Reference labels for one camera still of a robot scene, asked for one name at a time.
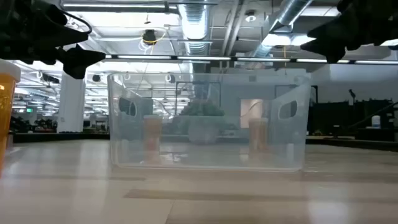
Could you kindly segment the silver ventilation duct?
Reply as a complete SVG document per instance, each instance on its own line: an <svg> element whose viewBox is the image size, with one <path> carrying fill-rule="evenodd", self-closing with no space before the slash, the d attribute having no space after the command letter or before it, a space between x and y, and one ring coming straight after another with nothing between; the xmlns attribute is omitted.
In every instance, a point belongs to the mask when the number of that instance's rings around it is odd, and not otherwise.
<svg viewBox="0 0 398 224"><path fill-rule="evenodd" d="M203 56L209 53L208 37L210 7L205 4L180 4L181 25L187 55Z"/></svg>
<svg viewBox="0 0 398 224"><path fill-rule="evenodd" d="M277 45L272 41L279 38L278 35L272 33L283 27L293 28L294 22L312 2L313 0L283 0L279 10L266 17L262 27L264 38L251 56L267 57L273 46Z"/></svg>

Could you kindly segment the black workbench with equipment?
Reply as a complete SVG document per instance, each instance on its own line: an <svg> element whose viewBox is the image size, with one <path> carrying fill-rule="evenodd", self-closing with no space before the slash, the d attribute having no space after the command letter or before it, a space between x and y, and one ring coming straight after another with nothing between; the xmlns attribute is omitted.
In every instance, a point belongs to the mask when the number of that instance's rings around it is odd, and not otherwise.
<svg viewBox="0 0 398 224"><path fill-rule="evenodd" d="M398 126L394 124L398 118L398 101L372 98L359 101L352 90L348 92L352 103L349 100L322 103L318 86L312 86L307 134L332 139L394 142L398 134ZM381 129L371 127L374 115L381 117Z"/></svg>

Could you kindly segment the clear plastic basket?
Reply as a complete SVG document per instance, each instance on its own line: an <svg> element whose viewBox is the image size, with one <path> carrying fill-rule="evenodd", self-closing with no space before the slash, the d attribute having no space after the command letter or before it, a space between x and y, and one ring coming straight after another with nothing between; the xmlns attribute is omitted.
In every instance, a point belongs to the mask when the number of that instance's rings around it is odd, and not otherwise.
<svg viewBox="0 0 398 224"><path fill-rule="evenodd" d="M303 167L311 85L302 75L115 73L108 77L111 161L122 168L295 172ZM192 100L211 100L238 130L214 144L173 134ZM162 117L158 151L144 148L144 116ZM251 151L249 120L267 118L267 150Z"/></svg>

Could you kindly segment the black rail with light strips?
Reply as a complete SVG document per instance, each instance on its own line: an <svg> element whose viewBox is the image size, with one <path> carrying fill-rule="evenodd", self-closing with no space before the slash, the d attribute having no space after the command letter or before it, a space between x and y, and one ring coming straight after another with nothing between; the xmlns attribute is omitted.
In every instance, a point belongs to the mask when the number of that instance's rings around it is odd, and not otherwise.
<svg viewBox="0 0 398 224"><path fill-rule="evenodd" d="M280 62L280 63L328 63L326 59L314 58L257 58L257 57L212 57L212 56L181 56L181 55L107 55L106 60L178 60L203 62ZM335 64L355 65L398 65L398 60L339 60Z"/></svg>

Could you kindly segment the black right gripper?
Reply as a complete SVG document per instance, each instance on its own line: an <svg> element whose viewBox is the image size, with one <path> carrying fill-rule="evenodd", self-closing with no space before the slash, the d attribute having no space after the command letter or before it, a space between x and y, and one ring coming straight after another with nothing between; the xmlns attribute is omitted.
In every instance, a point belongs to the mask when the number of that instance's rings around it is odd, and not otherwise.
<svg viewBox="0 0 398 224"><path fill-rule="evenodd" d="M308 31L314 40L302 44L302 50L337 63L345 56L345 48L380 46L398 37L398 0L341 0L336 8L340 15Z"/></svg>

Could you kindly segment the orange pill bottle white cap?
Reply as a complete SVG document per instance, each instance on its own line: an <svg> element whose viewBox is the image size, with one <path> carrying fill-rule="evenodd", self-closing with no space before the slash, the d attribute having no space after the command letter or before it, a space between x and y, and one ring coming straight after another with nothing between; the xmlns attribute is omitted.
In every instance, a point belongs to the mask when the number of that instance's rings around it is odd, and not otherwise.
<svg viewBox="0 0 398 224"><path fill-rule="evenodd" d="M267 118L249 120L249 147L251 151L265 152L267 150Z"/></svg>
<svg viewBox="0 0 398 224"><path fill-rule="evenodd" d="M144 116L144 148L147 151L158 151L162 134L162 117Z"/></svg>
<svg viewBox="0 0 398 224"><path fill-rule="evenodd" d="M0 59L0 178L7 149L14 91L20 80L20 68L11 62Z"/></svg>

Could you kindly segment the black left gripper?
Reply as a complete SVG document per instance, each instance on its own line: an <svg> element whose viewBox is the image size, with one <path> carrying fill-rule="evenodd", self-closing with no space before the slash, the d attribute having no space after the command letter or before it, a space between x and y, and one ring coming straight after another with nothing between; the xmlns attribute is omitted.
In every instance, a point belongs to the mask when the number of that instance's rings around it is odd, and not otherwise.
<svg viewBox="0 0 398 224"><path fill-rule="evenodd" d="M45 0L0 0L0 58L47 62L38 55L31 43L34 32L34 46L50 49L64 45L76 46L57 50L57 60L62 62L63 71L74 79L82 80L86 69L106 58L103 52L85 50L79 44L88 39L90 30L78 31L66 26L71 15Z"/></svg>

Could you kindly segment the green potted plant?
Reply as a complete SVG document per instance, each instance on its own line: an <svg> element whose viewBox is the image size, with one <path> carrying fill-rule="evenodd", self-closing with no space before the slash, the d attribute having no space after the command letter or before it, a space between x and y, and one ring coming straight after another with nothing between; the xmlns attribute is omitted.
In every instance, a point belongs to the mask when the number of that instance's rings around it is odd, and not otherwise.
<svg viewBox="0 0 398 224"><path fill-rule="evenodd" d="M238 130L235 121L211 100L192 100L172 119L170 129L173 134L187 135L193 144L208 145L231 137Z"/></svg>

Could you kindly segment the white pillar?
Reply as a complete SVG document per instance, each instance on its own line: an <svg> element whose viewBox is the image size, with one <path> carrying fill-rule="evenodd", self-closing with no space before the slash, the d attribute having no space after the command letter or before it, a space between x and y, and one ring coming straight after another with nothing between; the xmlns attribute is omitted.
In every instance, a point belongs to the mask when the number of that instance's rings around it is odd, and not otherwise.
<svg viewBox="0 0 398 224"><path fill-rule="evenodd" d="M62 73L57 120L58 133L83 131L85 110L85 80L77 80Z"/></svg>

